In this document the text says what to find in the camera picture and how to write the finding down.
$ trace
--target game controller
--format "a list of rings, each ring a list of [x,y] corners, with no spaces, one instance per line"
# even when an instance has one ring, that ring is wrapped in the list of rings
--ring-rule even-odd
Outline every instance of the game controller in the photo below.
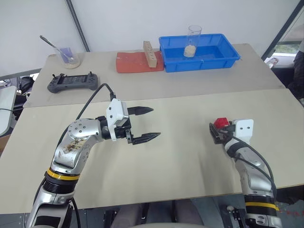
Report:
[[[74,88],[89,88],[91,90],[96,90],[98,87],[98,78],[96,74],[92,74],[90,71],[87,75],[76,75],[67,76],[65,74],[60,74],[55,76],[53,74],[52,81],[48,84],[47,89],[51,93],[57,93],[61,90],[74,89]]]

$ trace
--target red cutting board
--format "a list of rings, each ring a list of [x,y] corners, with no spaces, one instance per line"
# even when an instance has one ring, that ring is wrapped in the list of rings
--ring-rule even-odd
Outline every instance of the red cutting board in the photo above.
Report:
[[[156,51],[157,65],[149,67],[144,52],[125,53],[118,52],[116,57],[116,71],[118,73],[141,73],[163,70],[162,52]]]

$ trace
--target metal spoon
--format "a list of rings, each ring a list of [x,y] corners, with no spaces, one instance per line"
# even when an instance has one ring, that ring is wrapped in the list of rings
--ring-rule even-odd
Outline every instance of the metal spoon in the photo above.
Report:
[[[62,55],[64,55],[69,63],[73,63],[76,62],[76,60],[73,57],[69,57],[67,56],[63,51],[61,51],[59,48],[57,48],[54,44],[52,44],[50,41],[48,41],[48,39],[46,39],[44,36],[40,35],[39,36],[43,41],[45,41],[47,44],[49,44],[50,46],[52,46],[53,48],[55,48],[57,51],[59,51]]]

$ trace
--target cardboard box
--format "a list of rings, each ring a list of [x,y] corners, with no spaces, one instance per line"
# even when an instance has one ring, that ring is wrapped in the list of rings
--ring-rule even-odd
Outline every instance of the cardboard box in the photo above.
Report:
[[[0,157],[1,157],[2,152],[4,151],[4,148],[6,146],[6,143],[9,140],[9,138],[10,138],[10,134],[0,138]]]

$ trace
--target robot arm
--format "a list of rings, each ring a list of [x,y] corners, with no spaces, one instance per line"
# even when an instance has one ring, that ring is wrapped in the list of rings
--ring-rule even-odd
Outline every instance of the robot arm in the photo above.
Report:
[[[281,219],[276,214],[277,207],[271,182],[259,170],[240,159],[254,164],[262,171],[265,171],[266,164],[248,146],[231,137],[237,137],[249,144],[253,133],[253,120],[240,119],[228,122],[226,118],[219,118],[215,123],[210,123],[209,127],[215,144],[223,144],[227,154],[235,159],[245,198],[247,225],[250,228],[282,228]]]
[[[74,189],[85,166],[91,148],[103,140],[127,138],[128,143],[140,144],[154,139],[160,133],[146,133],[134,138],[131,134],[130,114],[145,114],[148,107],[127,108],[125,102],[112,99],[106,117],[78,119],[72,122],[65,138],[58,145],[45,173],[45,182],[38,190],[26,228],[39,225],[53,228],[70,226],[73,207],[70,205]]]

